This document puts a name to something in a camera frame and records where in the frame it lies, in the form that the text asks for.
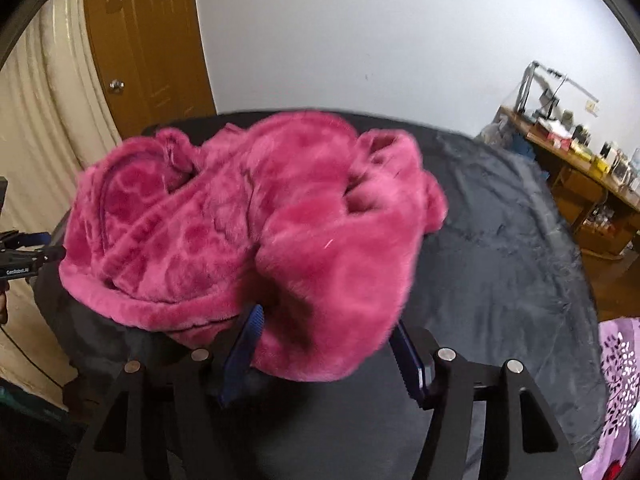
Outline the pink fleece garment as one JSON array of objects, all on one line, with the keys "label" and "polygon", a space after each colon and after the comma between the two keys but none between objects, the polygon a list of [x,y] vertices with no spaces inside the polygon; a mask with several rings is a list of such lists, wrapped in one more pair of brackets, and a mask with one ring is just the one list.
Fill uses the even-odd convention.
[{"label": "pink fleece garment", "polygon": [[64,288],[104,318],[211,344],[265,310],[252,363],[333,382],[400,318],[446,195],[414,137],[316,110],[125,141],[87,169],[66,226]]}]

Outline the brown wooden door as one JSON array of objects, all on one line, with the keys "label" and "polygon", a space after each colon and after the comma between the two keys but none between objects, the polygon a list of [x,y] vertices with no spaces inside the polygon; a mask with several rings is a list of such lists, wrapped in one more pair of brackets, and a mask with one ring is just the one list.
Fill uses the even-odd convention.
[{"label": "brown wooden door", "polygon": [[[195,0],[84,0],[88,36],[122,139],[216,113]],[[108,84],[119,79],[122,93]]]}]

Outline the wooden desk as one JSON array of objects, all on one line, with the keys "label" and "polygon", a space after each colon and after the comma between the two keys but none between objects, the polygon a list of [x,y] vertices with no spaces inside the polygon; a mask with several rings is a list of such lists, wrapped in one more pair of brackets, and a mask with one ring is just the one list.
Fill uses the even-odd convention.
[{"label": "wooden desk", "polygon": [[557,148],[510,108],[500,107],[518,138],[533,151],[534,161],[548,174],[548,188],[574,240],[585,252],[618,259],[639,233],[639,195],[615,183],[572,151]]}]

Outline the black bed cover sheet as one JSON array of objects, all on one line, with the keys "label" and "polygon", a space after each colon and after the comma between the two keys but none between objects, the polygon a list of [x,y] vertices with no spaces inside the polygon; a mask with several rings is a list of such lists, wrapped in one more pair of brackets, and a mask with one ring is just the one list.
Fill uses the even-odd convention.
[{"label": "black bed cover sheet", "polygon": [[[570,230],[529,160],[444,130],[409,131],[450,211],[422,246],[408,322],[474,361],[523,361],[564,431],[575,479],[596,452],[608,390]],[[239,418],[253,430],[250,479],[407,479],[430,421],[388,350],[341,382],[267,380]]]}]

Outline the white plastic bag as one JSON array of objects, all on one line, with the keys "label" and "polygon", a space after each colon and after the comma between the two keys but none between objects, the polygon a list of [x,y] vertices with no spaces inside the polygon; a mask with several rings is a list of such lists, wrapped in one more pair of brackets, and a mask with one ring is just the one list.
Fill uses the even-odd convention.
[{"label": "white plastic bag", "polygon": [[510,150],[513,146],[514,128],[506,114],[498,113],[494,120],[485,126],[475,137],[486,145],[494,148]]}]

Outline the purple floral bedding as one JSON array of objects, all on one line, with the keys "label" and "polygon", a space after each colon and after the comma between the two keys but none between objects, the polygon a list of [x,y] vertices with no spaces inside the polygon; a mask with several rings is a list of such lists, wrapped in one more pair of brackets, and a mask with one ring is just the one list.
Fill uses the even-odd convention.
[{"label": "purple floral bedding", "polygon": [[604,425],[583,479],[614,479],[639,443],[639,319],[614,318],[599,324],[601,368],[608,387]]}]

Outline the cream curtain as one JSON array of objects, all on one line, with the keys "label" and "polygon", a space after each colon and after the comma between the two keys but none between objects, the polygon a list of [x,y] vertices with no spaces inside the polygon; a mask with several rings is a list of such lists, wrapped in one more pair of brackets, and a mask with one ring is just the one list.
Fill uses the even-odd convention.
[{"label": "cream curtain", "polygon": [[[9,181],[4,230],[51,232],[76,192],[78,174],[119,144],[90,49],[84,0],[49,0],[1,70],[1,174]],[[1,376],[62,406],[76,375],[30,285],[8,292]]]}]

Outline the silver door knob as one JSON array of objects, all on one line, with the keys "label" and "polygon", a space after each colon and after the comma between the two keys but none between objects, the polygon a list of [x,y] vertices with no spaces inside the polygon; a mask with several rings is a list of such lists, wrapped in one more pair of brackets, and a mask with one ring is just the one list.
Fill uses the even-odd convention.
[{"label": "silver door knob", "polygon": [[125,88],[125,84],[119,79],[113,79],[109,84],[108,88],[112,93],[122,93],[122,90]]}]

